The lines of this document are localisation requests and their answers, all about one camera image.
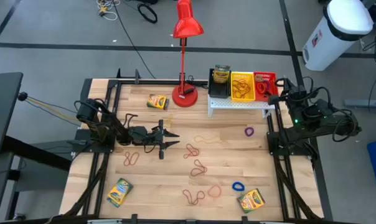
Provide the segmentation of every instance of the red basket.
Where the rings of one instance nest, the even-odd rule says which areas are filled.
[[[256,75],[261,76],[264,81],[259,83],[256,81]],[[265,101],[267,102],[268,97],[262,93],[264,91],[264,87],[268,90],[271,95],[278,95],[278,87],[275,85],[276,74],[273,72],[253,72],[253,76],[255,78],[255,93],[256,93],[256,100],[255,101]]]

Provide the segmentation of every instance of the blue hair tie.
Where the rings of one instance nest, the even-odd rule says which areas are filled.
[[[245,186],[241,182],[235,182],[235,183],[232,184],[232,189],[236,190],[236,191],[244,191]]]

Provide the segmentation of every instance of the wooden table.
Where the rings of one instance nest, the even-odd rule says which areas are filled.
[[[107,79],[92,80],[88,97],[104,99],[107,83]],[[266,141],[268,125],[266,119],[261,117],[261,110],[216,110],[214,115],[208,118],[207,90],[198,88],[197,103],[189,108],[180,108],[171,99],[173,88],[174,85],[121,87],[117,112],[120,119],[124,119],[126,113],[137,114],[138,117],[131,121],[131,125],[150,129],[157,125],[159,119],[167,120],[172,116],[171,127],[167,130],[179,134],[180,143],[167,149],[164,160],[159,160],[157,148],[146,154],[142,147],[123,147],[116,143],[108,164],[100,217],[130,218],[137,213],[140,219],[241,220],[242,216],[247,216],[249,220],[282,220],[273,157],[270,156]],[[163,111],[148,108],[146,101],[150,93],[170,98],[169,109]],[[291,124],[286,107],[281,105],[281,109],[285,125]],[[254,127],[253,136],[245,136],[246,127]],[[198,135],[215,143],[195,142],[195,136]],[[199,156],[183,158],[183,155],[188,153],[188,143],[200,149]],[[135,166],[123,165],[125,152],[139,152]],[[69,210],[86,188],[92,157],[92,153],[81,153],[74,160],[60,214]],[[195,167],[195,159],[206,166],[208,171],[192,177],[190,172]],[[304,156],[291,156],[291,164],[298,192],[314,213],[322,217],[311,161]],[[106,195],[119,178],[126,179],[134,188],[122,206],[116,208],[106,201]],[[265,205],[244,214],[237,202],[241,193],[231,187],[236,181],[243,183],[247,190],[258,188],[265,199]],[[213,185],[221,186],[222,194],[219,198],[207,195],[208,189]],[[184,189],[190,190],[194,198],[200,190],[204,191],[206,196],[198,205],[189,205],[186,196],[182,194]],[[287,190],[285,192],[288,196],[289,213],[293,217],[289,193]],[[94,210],[96,190],[93,195],[89,213]]]

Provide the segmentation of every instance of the gray floor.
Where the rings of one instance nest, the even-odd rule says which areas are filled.
[[[0,0],[0,23],[13,0]],[[189,47],[289,50],[288,39],[278,0],[193,0],[194,14],[205,34],[188,40]],[[300,51],[322,17],[316,0],[285,0],[296,50]],[[137,46],[178,47],[170,34],[177,20],[175,2],[160,0],[153,9],[159,16],[150,24],[124,4],[118,6],[129,35]],[[374,32],[364,38],[370,42]],[[22,0],[0,36],[2,43],[131,45],[118,21],[106,21],[96,15],[95,1]],[[359,42],[349,50],[362,52]],[[179,52],[141,52],[148,67],[158,78],[177,78]],[[340,58],[323,72],[305,68],[303,76],[313,77],[316,86],[330,89],[332,102],[343,108],[346,98],[366,99],[376,78],[373,59]],[[272,71],[296,81],[290,56],[200,53],[186,54],[186,72],[207,78],[209,67],[231,65],[233,70]],[[80,97],[85,78],[132,75],[137,68],[149,77],[136,52],[122,50],[15,49],[0,47],[0,72],[23,72],[21,91],[47,102],[73,108]],[[376,141],[376,114],[354,110],[363,131],[343,143],[331,137],[319,138],[319,148],[326,176],[329,200],[335,220],[376,223],[376,181],[366,145]],[[76,127],[17,102],[8,135],[28,143],[72,139]],[[55,215],[62,189],[33,191],[21,195],[17,212],[28,218]]]

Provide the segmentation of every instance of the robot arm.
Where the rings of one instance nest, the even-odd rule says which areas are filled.
[[[300,139],[332,134],[334,141],[343,141],[350,136],[356,136],[362,129],[358,121],[349,110],[340,110],[331,103],[329,90],[324,87],[316,88],[307,93],[303,86],[295,86],[289,79],[281,78],[276,82],[283,81],[281,96],[272,95],[268,98],[269,105],[277,105],[285,101],[289,109],[289,115],[293,127],[282,130],[286,133],[287,142],[296,142]],[[318,99],[313,105],[307,105],[307,100],[315,98],[319,90],[326,90],[328,101]],[[335,135],[345,136],[342,140],[336,140]]]
[[[97,114],[102,114],[102,122],[98,119]],[[165,137],[179,137],[163,128],[163,120],[159,120],[159,125],[152,128],[149,133],[144,126],[130,127],[130,121],[135,114],[126,114],[125,122],[121,124],[115,113],[110,112],[103,102],[93,99],[87,99],[81,102],[81,106],[77,112],[77,119],[88,125],[90,128],[92,139],[96,142],[104,142],[112,132],[116,136],[116,141],[122,146],[133,144],[135,146],[159,146],[159,158],[164,158],[164,151],[171,145],[179,143],[179,141],[163,142]]]

